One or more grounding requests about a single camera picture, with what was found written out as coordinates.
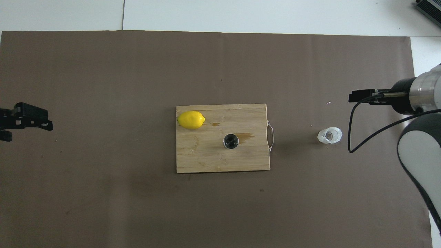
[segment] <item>wood grain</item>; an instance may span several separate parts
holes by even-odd
[[[270,169],[266,104],[177,106],[176,117],[192,110],[206,120],[192,130],[176,122],[177,173]],[[223,145],[230,133],[239,138],[235,149]]]

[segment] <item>lemon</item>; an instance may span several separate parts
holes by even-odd
[[[204,121],[205,117],[199,111],[186,111],[178,117],[179,125],[188,129],[200,128]]]

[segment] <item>brown table surface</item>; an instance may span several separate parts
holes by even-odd
[[[412,77],[409,38],[3,32],[0,49],[1,107],[54,122],[0,142],[1,247],[431,247],[400,127],[346,150],[348,94]],[[267,104],[271,170],[177,174],[175,107],[243,103]],[[353,145],[399,117],[360,106]],[[342,141],[319,143],[330,126]]]

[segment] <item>liquid spill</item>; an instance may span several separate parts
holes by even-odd
[[[254,137],[254,135],[252,135],[251,133],[235,133],[235,135],[237,136],[237,138],[239,138],[239,144],[243,144],[248,139]]]

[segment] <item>cutting board handle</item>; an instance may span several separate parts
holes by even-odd
[[[271,145],[268,143],[268,146],[269,146],[269,152],[271,152],[271,149],[272,149],[273,146],[274,146],[274,129],[273,129],[273,127],[271,126],[271,124],[269,123],[269,120],[267,120],[267,122],[268,122],[268,127],[271,129]]]

